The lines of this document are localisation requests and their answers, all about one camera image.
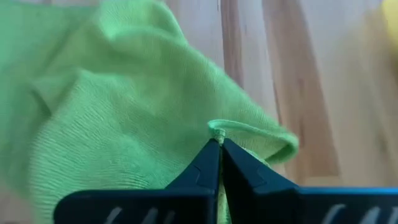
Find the green fabric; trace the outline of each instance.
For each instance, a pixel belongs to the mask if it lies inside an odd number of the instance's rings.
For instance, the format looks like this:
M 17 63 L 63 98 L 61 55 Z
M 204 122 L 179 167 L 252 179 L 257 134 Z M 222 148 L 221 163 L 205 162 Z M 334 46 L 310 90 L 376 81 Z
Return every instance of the green fabric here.
M 270 164 L 297 151 L 293 134 L 189 46 L 163 3 L 2 2 L 0 30 L 1 177 L 39 223 L 77 190 L 165 187 L 209 127 Z

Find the green microfiber cloth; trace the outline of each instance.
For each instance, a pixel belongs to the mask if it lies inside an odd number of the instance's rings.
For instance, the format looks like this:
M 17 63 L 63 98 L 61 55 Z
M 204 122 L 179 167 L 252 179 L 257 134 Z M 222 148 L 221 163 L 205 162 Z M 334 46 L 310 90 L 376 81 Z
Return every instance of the green microfiber cloth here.
M 2 2 L 0 30 L 1 177 L 37 223 L 77 190 L 164 188 L 212 131 L 270 164 L 297 151 L 292 133 L 189 46 L 164 3 Z

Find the wooden surface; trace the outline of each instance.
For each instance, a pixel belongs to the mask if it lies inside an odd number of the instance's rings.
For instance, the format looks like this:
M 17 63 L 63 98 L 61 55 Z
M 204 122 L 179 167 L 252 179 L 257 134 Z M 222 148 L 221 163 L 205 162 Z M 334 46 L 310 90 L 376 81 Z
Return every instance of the wooden surface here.
M 278 172 L 302 185 L 398 185 L 398 71 L 380 0 L 166 3 L 188 41 L 300 137 Z M 13 206 L 2 221 L 28 220 Z

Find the yellow object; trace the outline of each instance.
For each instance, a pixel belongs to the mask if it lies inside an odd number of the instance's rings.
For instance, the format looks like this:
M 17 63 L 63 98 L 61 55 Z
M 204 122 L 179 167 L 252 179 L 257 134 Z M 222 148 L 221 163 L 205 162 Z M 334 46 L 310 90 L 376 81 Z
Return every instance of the yellow object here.
M 398 52 L 398 0 L 385 0 L 382 11 L 386 21 L 387 32 Z

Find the wood grain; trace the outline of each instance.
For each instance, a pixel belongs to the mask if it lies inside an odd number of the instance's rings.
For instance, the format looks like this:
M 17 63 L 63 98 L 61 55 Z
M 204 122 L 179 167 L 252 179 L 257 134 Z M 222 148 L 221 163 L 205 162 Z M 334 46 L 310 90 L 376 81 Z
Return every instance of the wood grain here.
M 165 2 L 194 48 L 299 136 L 280 174 L 302 185 L 398 186 L 398 60 L 381 0 Z M 3 210 L 26 220 L 23 202 L 0 192 L 12 204 Z

